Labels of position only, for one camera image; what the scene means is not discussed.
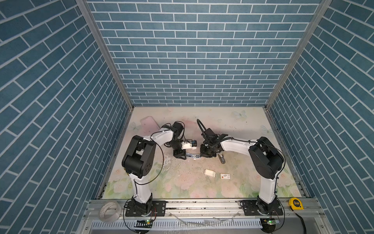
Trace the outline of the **white staple box sleeve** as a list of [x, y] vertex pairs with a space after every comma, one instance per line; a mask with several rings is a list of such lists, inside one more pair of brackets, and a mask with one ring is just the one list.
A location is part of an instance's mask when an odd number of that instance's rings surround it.
[[231, 179], [231, 175], [228, 173], [220, 173], [221, 179]]

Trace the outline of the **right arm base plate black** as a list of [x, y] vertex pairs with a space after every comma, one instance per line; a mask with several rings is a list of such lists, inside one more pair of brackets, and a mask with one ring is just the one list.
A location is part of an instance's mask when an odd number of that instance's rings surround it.
[[282, 205], [278, 199], [274, 199], [270, 204], [267, 204], [260, 199], [241, 200], [238, 203], [239, 206], [243, 209], [245, 216], [284, 214]]

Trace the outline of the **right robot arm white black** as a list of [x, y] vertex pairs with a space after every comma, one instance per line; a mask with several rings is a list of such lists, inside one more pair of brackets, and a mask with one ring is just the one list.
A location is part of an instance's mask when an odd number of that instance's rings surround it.
[[257, 140], [237, 139], [227, 134], [218, 135], [210, 128], [202, 130], [203, 143], [200, 154], [214, 157], [223, 151], [236, 152], [249, 156], [260, 175], [260, 191], [257, 196], [258, 211], [268, 215], [277, 203], [276, 184], [283, 169], [284, 156], [266, 137]]

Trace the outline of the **staple box tray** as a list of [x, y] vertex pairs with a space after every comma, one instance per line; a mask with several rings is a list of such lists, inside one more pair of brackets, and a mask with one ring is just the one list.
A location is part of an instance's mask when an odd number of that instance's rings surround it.
[[215, 177], [216, 176], [216, 172], [213, 171], [213, 170], [205, 169], [204, 170], [204, 175], [210, 176], [210, 177]]

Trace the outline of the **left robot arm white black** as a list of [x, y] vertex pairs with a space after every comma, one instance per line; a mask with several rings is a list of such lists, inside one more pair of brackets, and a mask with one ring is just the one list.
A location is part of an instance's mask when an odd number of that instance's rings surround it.
[[156, 148], [166, 144], [173, 149], [175, 158], [186, 160], [186, 150], [182, 148], [184, 132], [185, 125], [176, 121], [171, 126], [163, 125], [149, 136], [135, 135], [131, 139], [122, 167], [132, 182], [134, 195], [131, 202], [141, 212], [149, 213], [152, 208], [153, 195], [149, 189], [151, 181], [148, 174], [153, 166]]

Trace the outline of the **blue staple remover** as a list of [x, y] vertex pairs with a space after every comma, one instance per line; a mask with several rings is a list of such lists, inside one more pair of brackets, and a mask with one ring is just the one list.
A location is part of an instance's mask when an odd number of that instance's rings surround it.
[[186, 153], [186, 157], [196, 160], [196, 159], [200, 159], [201, 155], [200, 154]]

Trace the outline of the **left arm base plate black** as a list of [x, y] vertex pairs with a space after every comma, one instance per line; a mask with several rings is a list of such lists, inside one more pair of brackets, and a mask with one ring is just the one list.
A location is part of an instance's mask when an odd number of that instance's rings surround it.
[[152, 203], [140, 203], [133, 200], [130, 200], [126, 204], [125, 216], [126, 217], [141, 217], [149, 216], [151, 212], [153, 216], [165, 216], [167, 202], [164, 200], [152, 201]]

